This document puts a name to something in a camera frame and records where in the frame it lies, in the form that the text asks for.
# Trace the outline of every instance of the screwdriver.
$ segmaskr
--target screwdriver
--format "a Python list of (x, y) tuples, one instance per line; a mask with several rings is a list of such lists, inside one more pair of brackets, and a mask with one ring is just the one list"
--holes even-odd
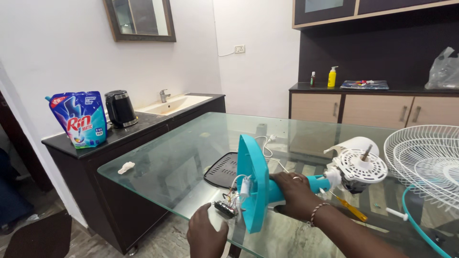
[(357, 216), (357, 218), (359, 218), (360, 220), (362, 220), (363, 222), (367, 221), (368, 220), (368, 217), (365, 216), (363, 213), (361, 213), (359, 210), (357, 210), (355, 207), (353, 207), (352, 205), (350, 205), (347, 201), (339, 198), (338, 196), (336, 196), (334, 193), (331, 193), (332, 195), (334, 195), (340, 202), (341, 204), (346, 207), (348, 210), (350, 210), (355, 216)]

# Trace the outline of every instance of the small brown bottle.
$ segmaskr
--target small brown bottle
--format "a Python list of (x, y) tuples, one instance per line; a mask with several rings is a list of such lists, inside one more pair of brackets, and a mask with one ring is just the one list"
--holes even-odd
[(311, 75), (311, 87), (315, 86), (315, 72)]

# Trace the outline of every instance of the yellow bottle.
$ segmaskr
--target yellow bottle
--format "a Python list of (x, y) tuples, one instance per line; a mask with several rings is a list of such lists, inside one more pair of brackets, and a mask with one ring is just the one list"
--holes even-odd
[(328, 87), (333, 88), (336, 82), (336, 68), (338, 66), (333, 66), (330, 73), (328, 74)]

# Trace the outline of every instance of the bracelet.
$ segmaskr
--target bracelet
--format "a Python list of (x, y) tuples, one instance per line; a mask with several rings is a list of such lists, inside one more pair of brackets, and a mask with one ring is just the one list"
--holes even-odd
[(321, 204), (319, 204), (319, 205), (313, 210), (313, 214), (311, 215), (311, 223), (309, 224), (311, 227), (315, 227), (313, 221), (314, 221), (314, 215), (315, 215), (316, 211), (317, 211), (320, 207), (325, 206), (325, 205), (330, 205), (330, 204), (329, 204), (329, 203), (326, 203), (326, 202), (321, 203)]

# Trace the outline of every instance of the blue detergent pack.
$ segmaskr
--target blue detergent pack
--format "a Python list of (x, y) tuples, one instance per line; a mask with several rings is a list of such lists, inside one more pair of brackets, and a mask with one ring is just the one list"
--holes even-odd
[(49, 101), (50, 109), (75, 148), (96, 147), (105, 141), (107, 121), (98, 91), (55, 94)]

